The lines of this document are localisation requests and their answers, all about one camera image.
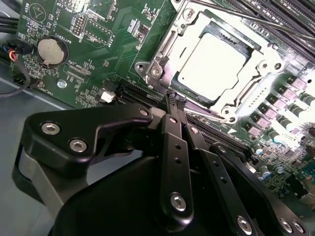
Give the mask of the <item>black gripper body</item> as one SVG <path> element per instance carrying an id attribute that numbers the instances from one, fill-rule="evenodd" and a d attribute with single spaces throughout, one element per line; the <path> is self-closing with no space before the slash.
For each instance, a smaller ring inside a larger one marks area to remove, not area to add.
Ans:
<path id="1" fill-rule="evenodd" d="M 193 221 L 182 236 L 227 236 L 219 202 L 191 173 Z M 53 236 L 166 236 L 158 216 L 158 160 L 138 158 L 72 196 L 59 211 Z"/>

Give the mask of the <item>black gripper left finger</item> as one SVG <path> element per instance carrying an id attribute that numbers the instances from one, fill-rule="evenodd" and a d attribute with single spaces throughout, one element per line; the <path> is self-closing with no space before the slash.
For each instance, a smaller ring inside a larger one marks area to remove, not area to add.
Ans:
<path id="1" fill-rule="evenodd" d="M 160 224 L 190 224 L 194 206 L 185 124 L 167 93 L 156 108 L 138 103 L 37 113 L 20 140 L 14 181 L 56 220 L 75 194 L 138 158 L 158 160 Z"/>

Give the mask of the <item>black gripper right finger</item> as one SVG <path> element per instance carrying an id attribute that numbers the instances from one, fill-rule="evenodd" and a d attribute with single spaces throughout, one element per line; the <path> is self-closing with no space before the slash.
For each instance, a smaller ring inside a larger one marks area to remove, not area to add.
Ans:
<path id="1" fill-rule="evenodd" d="M 203 135 L 188 123 L 186 99 L 178 97 L 176 108 L 185 124 L 188 143 L 210 181 L 227 224 L 226 236 L 308 236 L 298 216 L 275 196 L 245 165 L 220 143 L 207 146 Z"/>

